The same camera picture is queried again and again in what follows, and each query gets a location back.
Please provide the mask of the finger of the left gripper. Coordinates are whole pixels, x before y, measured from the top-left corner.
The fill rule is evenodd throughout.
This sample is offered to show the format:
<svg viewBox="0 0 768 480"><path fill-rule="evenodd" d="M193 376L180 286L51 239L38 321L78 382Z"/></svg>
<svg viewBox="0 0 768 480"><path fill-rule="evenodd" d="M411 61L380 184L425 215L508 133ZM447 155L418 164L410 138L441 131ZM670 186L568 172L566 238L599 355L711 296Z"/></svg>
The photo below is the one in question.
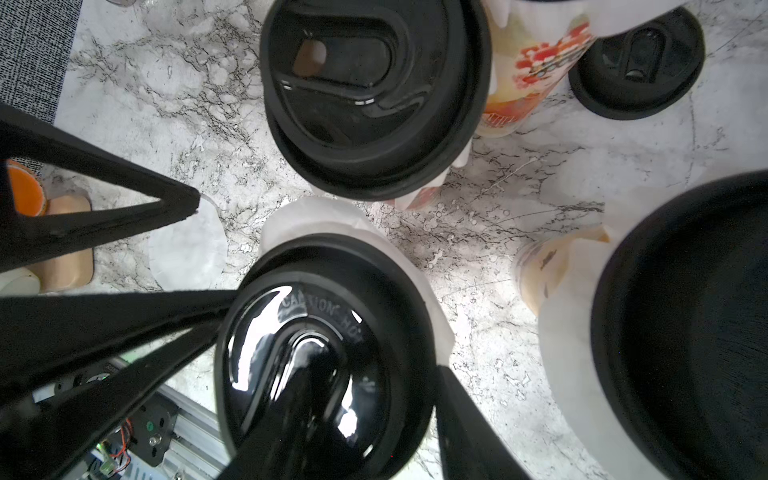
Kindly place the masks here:
<svg viewBox="0 0 768 480"><path fill-rule="evenodd" d="M210 348L234 290L1 301L1 476L56 479ZM175 340L52 407L34 390L152 340Z"/></svg>
<svg viewBox="0 0 768 480"><path fill-rule="evenodd" d="M29 158L152 197L152 203L61 215L16 210L6 163ZM197 189L97 148L16 108L1 106L1 270L93 248L182 221Z"/></svg>

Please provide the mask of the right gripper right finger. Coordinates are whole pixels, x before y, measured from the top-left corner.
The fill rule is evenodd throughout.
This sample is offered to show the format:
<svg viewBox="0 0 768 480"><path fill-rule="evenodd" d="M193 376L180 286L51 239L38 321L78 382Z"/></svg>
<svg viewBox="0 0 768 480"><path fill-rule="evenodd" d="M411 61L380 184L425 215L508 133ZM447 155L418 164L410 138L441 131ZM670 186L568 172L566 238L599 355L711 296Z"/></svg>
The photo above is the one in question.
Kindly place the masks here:
<svg viewBox="0 0 768 480"><path fill-rule="evenodd" d="M436 419L444 478L530 479L446 366L437 368Z"/></svg>

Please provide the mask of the red paper cup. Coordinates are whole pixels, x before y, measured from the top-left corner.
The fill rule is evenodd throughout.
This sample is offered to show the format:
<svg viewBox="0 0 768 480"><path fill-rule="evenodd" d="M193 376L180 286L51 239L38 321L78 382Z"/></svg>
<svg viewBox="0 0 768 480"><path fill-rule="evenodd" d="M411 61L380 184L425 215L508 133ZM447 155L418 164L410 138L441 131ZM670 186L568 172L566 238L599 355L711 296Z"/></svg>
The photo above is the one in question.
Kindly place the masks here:
<svg viewBox="0 0 768 480"><path fill-rule="evenodd" d="M470 140L451 163L435 179L424 185L418 190L410 192L404 196L392 200L386 200L385 204L390 205L400 211L413 211L427 208L437 197L440 188L444 184L448 174L454 169L460 169L467 165L471 152L472 140Z"/></svg>

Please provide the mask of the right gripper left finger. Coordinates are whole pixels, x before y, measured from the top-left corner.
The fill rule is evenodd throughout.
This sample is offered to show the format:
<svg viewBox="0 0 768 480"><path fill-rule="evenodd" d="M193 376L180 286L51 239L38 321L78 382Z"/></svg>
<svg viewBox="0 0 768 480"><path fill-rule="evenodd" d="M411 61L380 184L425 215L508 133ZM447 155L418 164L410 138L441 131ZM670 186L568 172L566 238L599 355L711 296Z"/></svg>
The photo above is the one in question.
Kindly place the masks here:
<svg viewBox="0 0 768 480"><path fill-rule="evenodd" d="M334 372L287 366L254 392L224 379L217 406L231 460L221 479L301 479L308 444L333 391Z"/></svg>

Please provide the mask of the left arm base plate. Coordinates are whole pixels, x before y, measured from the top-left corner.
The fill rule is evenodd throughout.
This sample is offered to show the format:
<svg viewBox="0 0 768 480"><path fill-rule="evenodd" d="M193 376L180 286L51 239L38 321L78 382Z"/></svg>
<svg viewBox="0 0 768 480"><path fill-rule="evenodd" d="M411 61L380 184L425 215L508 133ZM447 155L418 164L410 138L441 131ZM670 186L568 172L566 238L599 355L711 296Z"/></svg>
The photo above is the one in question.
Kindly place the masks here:
<svg viewBox="0 0 768 480"><path fill-rule="evenodd" d="M152 467L157 467L169 449L179 407L155 393L130 417L132 433L128 451Z"/></svg>

